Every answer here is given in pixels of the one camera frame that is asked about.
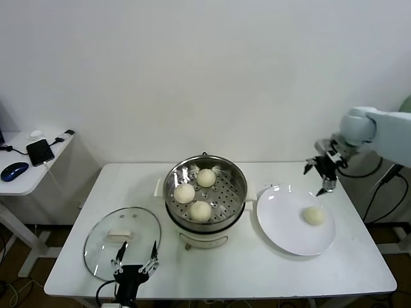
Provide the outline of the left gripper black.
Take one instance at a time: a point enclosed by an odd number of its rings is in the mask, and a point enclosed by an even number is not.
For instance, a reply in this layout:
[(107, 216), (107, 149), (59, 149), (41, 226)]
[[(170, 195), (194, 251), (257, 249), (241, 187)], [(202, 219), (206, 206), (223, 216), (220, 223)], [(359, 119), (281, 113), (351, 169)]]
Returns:
[(121, 307), (136, 307), (135, 300), (139, 286), (147, 282), (149, 275), (152, 275), (159, 266), (157, 241), (153, 244), (149, 260), (143, 266), (124, 265), (121, 267), (126, 249), (127, 241), (124, 241), (116, 257), (110, 262), (114, 269), (114, 280), (118, 284), (114, 302)]

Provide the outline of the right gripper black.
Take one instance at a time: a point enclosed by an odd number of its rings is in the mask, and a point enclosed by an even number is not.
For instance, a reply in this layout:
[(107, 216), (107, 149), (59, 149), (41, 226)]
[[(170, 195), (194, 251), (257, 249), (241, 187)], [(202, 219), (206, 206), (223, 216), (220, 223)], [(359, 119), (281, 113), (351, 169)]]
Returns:
[(322, 180), (322, 187), (316, 196), (332, 193), (336, 187), (336, 172), (338, 169), (347, 167), (347, 160), (335, 150), (326, 151), (323, 155), (312, 157), (306, 160), (304, 174), (307, 174), (313, 167), (317, 168)]

